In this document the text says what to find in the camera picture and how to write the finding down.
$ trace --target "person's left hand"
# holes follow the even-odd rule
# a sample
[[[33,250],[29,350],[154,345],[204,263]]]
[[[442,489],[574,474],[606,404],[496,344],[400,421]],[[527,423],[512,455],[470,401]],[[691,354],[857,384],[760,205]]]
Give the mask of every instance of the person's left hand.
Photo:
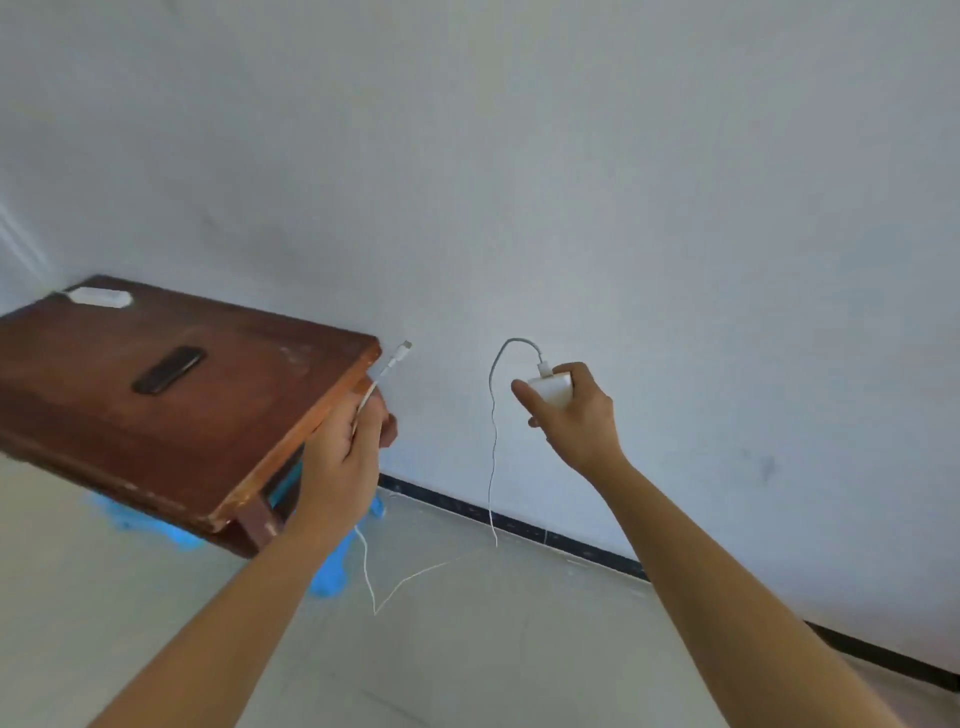
[[[379,392],[356,415],[360,399],[345,395],[307,440],[300,499],[285,532],[336,546],[370,508],[380,474],[380,430],[390,415]]]

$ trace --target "hand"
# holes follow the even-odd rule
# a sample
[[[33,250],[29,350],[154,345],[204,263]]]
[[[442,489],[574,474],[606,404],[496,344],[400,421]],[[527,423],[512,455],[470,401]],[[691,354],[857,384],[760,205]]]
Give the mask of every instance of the hand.
[[[563,461],[591,480],[598,467],[622,459],[623,451],[613,421],[613,400],[593,381],[586,364],[562,364],[554,374],[570,372],[573,399],[564,409],[548,404],[526,382],[515,380],[514,395],[527,411],[531,427],[541,427],[546,440]]]
[[[380,475],[380,430],[390,415],[379,392],[357,414],[360,399],[345,395],[307,440],[300,499],[285,533],[336,546],[370,508]]]

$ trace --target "forearm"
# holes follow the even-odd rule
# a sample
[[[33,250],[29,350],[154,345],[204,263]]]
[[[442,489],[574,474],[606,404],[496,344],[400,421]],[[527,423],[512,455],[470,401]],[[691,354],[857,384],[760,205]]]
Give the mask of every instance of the forearm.
[[[91,723],[91,728],[229,728],[335,544],[278,536]]]
[[[626,460],[589,479],[732,728],[901,726],[839,656]]]

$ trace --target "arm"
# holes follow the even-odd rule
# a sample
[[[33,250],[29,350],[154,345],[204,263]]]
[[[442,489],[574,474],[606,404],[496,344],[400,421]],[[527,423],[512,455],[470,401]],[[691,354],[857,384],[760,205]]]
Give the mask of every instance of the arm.
[[[229,728],[297,610],[314,572],[370,506],[386,410],[359,395],[324,420],[303,451],[297,511],[283,532],[187,622],[91,728]]]
[[[564,462],[610,506],[731,728],[902,723],[749,571],[627,462],[613,402],[584,364],[563,410],[521,381],[514,394]]]

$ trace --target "white power adapter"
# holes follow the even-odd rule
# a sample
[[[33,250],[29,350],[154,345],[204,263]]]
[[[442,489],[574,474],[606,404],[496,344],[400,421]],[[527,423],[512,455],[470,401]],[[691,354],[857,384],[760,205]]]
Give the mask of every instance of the white power adapter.
[[[133,296],[129,291],[114,291],[110,288],[93,288],[81,286],[72,291],[63,292],[73,303],[84,305],[99,305],[106,308],[126,308],[133,303]]]
[[[547,404],[552,404],[558,409],[564,409],[573,399],[573,378],[570,372],[560,372],[553,374],[547,365],[547,374],[543,373],[543,366],[540,366],[540,376],[534,379],[527,379],[527,384],[539,394]]]

